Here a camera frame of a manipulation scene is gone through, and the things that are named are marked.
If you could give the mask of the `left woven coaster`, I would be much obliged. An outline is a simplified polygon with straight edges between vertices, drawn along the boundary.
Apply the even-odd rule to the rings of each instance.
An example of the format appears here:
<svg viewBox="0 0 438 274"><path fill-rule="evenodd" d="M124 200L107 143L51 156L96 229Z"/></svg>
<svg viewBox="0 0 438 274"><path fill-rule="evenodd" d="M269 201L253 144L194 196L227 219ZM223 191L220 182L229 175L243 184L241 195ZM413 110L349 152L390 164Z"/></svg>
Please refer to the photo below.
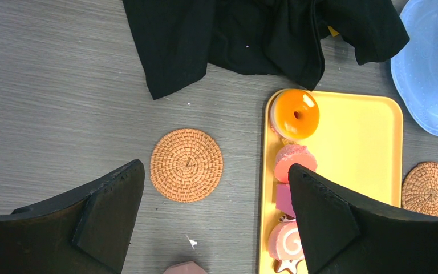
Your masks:
<svg viewBox="0 0 438 274"><path fill-rule="evenodd" d="M155 145L150 160L150 179L164 197L197 202L218 186L224 170L216 141L193 128L174 130Z"/></svg>

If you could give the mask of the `black cloth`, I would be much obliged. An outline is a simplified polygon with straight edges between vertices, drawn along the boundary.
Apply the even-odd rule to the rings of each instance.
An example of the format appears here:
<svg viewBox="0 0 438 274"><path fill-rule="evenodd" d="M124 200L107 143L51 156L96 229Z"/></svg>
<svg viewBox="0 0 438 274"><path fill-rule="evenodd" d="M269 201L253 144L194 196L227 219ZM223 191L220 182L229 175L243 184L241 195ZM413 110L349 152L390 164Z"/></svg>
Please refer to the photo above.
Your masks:
<svg viewBox="0 0 438 274"><path fill-rule="evenodd" d="M153 99L199 81L208 64L283 75L313 90L321 40L337 31L359 65L395 56L409 36L391 1L124 1Z"/></svg>

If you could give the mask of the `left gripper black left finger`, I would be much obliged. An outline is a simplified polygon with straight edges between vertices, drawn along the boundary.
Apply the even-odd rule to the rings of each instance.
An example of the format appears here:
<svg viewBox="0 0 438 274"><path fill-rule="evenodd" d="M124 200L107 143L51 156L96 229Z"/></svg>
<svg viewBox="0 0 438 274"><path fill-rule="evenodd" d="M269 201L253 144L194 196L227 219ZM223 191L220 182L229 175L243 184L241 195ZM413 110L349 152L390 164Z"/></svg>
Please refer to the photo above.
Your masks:
<svg viewBox="0 0 438 274"><path fill-rule="evenodd" d="M136 159L0 215L0 273L121 273L144 190Z"/></svg>

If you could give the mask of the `blue three-tier cake stand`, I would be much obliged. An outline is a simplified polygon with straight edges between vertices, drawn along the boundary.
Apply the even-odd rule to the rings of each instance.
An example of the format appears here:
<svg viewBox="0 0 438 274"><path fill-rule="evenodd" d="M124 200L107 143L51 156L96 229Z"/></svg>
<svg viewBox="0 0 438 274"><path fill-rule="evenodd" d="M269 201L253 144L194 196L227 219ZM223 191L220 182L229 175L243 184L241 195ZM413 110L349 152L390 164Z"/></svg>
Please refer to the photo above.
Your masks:
<svg viewBox="0 0 438 274"><path fill-rule="evenodd" d="M438 1L408 1L400 18L410 41L390 61L392 79L415 122L438 136Z"/></svg>

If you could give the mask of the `pink mug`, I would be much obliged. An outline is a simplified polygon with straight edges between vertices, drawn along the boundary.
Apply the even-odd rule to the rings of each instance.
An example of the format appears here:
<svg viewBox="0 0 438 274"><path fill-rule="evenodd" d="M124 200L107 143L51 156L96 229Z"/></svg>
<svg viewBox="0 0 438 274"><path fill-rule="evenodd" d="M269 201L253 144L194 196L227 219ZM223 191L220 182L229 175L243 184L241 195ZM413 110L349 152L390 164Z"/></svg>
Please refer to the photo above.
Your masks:
<svg viewBox="0 0 438 274"><path fill-rule="evenodd" d="M194 261L187 261L170 266L164 274L207 274L207 271Z"/></svg>

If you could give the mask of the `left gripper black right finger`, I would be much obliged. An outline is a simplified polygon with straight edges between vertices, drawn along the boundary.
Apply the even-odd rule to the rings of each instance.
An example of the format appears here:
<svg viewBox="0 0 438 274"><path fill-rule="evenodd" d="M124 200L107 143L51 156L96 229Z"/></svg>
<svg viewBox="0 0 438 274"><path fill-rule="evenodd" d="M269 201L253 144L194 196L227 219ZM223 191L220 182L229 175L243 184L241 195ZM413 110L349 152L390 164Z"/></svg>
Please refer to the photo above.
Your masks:
<svg viewBox="0 0 438 274"><path fill-rule="evenodd" d="M388 205L308 168L289 169L309 273L438 273L438 217Z"/></svg>

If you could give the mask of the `woven coaster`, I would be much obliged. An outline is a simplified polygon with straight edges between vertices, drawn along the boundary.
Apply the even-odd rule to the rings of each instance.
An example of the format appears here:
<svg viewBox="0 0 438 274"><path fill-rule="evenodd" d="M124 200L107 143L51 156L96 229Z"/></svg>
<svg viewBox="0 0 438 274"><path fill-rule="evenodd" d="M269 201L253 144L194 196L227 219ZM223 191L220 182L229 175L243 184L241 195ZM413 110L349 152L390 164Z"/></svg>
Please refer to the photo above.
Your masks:
<svg viewBox="0 0 438 274"><path fill-rule="evenodd" d="M150 160L150 179L164 197L197 202L218 186L224 170L216 141L193 128L174 130L155 145Z"/></svg>
<svg viewBox="0 0 438 274"><path fill-rule="evenodd" d="M401 207L438 217L438 163L421 162L410 170L401 187Z"/></svg>

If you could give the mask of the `red round cake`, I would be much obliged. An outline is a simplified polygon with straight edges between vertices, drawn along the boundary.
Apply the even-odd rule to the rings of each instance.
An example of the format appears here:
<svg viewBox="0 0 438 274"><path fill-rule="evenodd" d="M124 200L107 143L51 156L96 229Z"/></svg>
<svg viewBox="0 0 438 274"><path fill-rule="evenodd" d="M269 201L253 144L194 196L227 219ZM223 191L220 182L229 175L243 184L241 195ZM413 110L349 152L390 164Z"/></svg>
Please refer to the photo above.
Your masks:
<svg viewBox="0 0 438 274"><path fill-rule="evenodd" d="M285 145L278 151L274 163L274 176L280 183L289 183L289 169L293 164L300 164L311 171L318 168L317 160L307 146Z"/></svg>

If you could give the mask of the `pink cube cake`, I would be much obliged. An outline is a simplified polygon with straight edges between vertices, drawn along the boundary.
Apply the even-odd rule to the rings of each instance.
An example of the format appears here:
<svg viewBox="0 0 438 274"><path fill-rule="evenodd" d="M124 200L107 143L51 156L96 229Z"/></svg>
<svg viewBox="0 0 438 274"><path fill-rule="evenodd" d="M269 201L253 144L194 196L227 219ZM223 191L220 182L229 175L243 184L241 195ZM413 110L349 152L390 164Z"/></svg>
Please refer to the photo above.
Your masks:
<svg viewBox="0 0 438 274"><path fill-rule="evenodd" d="M280 210L281 212L293 217L294 219L296 218L291 200L290 186L288 184L277 184L275 203L277 210Z"/></svg>

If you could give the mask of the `right woven coaster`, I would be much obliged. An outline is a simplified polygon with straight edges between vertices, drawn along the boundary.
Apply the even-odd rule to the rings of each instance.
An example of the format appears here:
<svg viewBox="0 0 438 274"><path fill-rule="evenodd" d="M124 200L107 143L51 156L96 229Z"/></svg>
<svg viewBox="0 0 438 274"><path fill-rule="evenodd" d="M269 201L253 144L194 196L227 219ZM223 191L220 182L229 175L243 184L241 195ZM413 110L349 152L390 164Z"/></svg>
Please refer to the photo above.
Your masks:
<svg viewBox="0 0 438 274"><path fill-rule="evenodd" d="M410 170L401 187L401 207L438 217L438 163L421 162Z"/></svg>

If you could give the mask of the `yellow tray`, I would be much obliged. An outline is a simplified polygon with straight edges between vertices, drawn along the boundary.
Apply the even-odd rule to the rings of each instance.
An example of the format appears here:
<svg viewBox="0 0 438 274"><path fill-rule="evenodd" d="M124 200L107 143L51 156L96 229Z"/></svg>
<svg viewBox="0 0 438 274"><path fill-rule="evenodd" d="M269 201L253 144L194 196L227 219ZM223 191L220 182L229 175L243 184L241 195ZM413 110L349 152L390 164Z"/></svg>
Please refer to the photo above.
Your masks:
<svg viewBox="0 0 438 274"><path fill-rule="evenodd" d="M399 105L383 96L312 92L319 104L317 130L302 144L316 158L317 173L328 180L400 207L402 188L403 114ZM279 181L274 176L275 157L283 147L270 124L265 106L258 273L274 272L268 252L269 235L282 212L276 208Z"/></svg>

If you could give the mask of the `orange donut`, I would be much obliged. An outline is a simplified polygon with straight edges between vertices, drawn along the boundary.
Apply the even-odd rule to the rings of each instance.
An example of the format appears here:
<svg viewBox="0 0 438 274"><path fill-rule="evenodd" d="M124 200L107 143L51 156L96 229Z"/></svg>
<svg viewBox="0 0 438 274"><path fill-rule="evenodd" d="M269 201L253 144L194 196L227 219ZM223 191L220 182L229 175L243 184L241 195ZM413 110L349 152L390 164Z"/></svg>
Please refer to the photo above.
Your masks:
<svg viewBox="0 0 438 274"><path fill-rule="evenodd" d="M305 90L281 90L269 107L273 131L294 142L311 136L319 126L319 118L319 106L312 93Z"/></svg>

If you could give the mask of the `brown star cookie left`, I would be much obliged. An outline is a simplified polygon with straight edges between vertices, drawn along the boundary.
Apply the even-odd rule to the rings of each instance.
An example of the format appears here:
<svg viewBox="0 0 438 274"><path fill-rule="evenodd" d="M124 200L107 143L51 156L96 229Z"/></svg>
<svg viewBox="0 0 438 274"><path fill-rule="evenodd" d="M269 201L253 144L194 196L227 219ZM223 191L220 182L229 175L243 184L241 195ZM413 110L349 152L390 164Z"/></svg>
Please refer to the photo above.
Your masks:
<svg viewBox="0 0 438 274"><path fill-rule="evenodd" d="M303 259L297 260L274 260L273 269L275 273L282 273L286 271L289 274L298 273L298 264L303 261Z"/></svg>

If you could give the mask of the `pink swirl roll cake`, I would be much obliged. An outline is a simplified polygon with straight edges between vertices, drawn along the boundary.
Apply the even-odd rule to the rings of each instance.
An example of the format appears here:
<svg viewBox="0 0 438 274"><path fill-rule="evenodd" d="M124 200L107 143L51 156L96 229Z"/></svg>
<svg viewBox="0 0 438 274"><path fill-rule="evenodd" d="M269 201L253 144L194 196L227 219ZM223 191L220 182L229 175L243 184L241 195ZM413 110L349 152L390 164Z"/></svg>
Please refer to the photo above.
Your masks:
<svg viewBox="0 0 438 274"><path fill-rule="evenodd" d="M301 238L295 221L277 224L268 239L267 250L276 260L301 260L304 258Z"/></svg>

